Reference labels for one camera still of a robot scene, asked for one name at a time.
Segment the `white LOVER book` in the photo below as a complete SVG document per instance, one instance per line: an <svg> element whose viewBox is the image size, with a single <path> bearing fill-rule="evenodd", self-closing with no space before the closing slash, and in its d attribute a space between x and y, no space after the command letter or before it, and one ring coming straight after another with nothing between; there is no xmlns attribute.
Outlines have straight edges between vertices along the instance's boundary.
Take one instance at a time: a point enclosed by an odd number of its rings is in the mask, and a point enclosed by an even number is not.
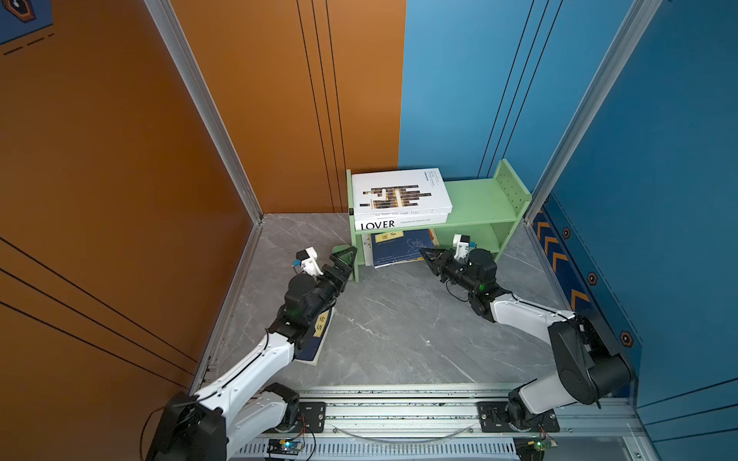
<svg viewBox="0 0 738 461"><path fill-rule="evenodd" d="M397 215L397 216L356 216L355 230L375 231L383 229L399 229L417 227L421 225L445 224L449 217L448 213L423 214L423 215Z"/></svg>

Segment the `dark blue book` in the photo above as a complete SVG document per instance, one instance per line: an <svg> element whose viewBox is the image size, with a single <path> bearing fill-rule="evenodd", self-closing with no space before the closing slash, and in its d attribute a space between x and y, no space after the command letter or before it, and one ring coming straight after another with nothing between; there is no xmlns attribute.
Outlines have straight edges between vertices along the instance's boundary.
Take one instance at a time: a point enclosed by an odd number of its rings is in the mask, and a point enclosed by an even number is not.
<svg viewBox="0 0 738 461"><path fill-rule="evenodd" d="M406 262L422 260L422 248L434 248L432 238L426 230L398 230L372 234L372 264L382 268Z"/></svg>
<svg viewBox="0 0 738 461"><path fill-rule="evenodd" d="M297 362L312 366L317 365L333 318L333 307L327 309L317 317L311 336L306 338L303 349L295 357Z"/></svg>

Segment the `white book brown bars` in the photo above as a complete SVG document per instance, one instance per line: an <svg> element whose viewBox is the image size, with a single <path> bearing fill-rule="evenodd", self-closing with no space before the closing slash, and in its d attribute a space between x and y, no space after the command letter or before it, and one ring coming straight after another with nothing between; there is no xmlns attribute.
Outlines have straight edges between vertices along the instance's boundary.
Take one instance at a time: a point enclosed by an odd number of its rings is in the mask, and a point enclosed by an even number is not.
<svg viewBox="0 0 738 461"><path fill-rule="evenodd" d="M438 168L350 175L352 207L360 217L448 214L453 204Z"/></svg>

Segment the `yellow Chinese history picture book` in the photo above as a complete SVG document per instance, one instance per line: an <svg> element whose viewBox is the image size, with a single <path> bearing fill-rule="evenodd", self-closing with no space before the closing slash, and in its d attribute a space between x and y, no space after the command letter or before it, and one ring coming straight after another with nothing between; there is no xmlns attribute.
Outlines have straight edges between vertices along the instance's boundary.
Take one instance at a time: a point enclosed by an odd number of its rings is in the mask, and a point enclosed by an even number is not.
<svg viewBox="0 0 738 461"><path fill-rule="evenodd" d="M440 248L441 245L440 245L436 230L430 229L429 234L430 234L430 237L432 238L432 244L434 244L434 248Z"/></svg>

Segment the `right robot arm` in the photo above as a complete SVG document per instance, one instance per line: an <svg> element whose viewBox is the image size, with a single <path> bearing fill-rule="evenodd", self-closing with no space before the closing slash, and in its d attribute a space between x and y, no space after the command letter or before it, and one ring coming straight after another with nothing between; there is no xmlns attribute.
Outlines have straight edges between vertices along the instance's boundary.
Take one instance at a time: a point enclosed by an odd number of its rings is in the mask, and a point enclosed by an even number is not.
<svg viewBox="0 0 738 461"><path fill-rule="evenodd" d="M559 407L599 403L636 379L624 347L599 312L554 309L518 297L497 283L497 264L484 249L464 257L453 249L423 248L420 254L440 282L466 292L463 301L476 315L552 348L555 372L509 392L505 414L514 429L534 428Z"/></svg>

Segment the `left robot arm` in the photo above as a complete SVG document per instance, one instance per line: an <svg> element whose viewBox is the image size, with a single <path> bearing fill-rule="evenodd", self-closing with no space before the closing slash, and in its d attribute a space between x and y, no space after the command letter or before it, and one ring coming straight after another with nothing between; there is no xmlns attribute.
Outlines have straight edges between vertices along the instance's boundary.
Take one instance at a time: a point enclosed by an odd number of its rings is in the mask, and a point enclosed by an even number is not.
<svg viewBox="0 0 738 461"><path fill-rule="evenodd" d="M319 317L353 277L358 252L347 246L323 266L313 248L299 252L300 268L263 339L222 376L160 408L150 445L138 448L140 459L230 460L263 432L294 428L300 396L271 378L309 345Z"/></svg>

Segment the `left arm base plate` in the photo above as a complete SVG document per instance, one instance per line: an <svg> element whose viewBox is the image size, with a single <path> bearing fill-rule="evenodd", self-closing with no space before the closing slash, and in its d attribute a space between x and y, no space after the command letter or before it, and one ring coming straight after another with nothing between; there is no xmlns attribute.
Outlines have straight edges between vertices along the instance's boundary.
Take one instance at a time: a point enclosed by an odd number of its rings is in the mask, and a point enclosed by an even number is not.
<svg viewBox="0 0 738 461"><path fill-rule="evenodd" d="M300 433L304 429L313 434L324 432L327 404L324 401L300 401L292 409L288 409L286 418L270 433Z"/></svg>

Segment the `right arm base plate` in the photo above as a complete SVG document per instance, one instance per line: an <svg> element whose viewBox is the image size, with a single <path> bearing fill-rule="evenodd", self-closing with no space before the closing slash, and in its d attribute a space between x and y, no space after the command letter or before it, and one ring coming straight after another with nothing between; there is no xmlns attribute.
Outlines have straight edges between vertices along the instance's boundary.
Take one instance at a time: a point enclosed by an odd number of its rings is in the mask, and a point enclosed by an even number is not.
<svg viewBox="0 0 738 461"><path fill-rule="evenodd" d="M553 410L533 415L530 411L507 401L480 401L477 403L482 431L493 432L560 432L558 418Z"/></svg>

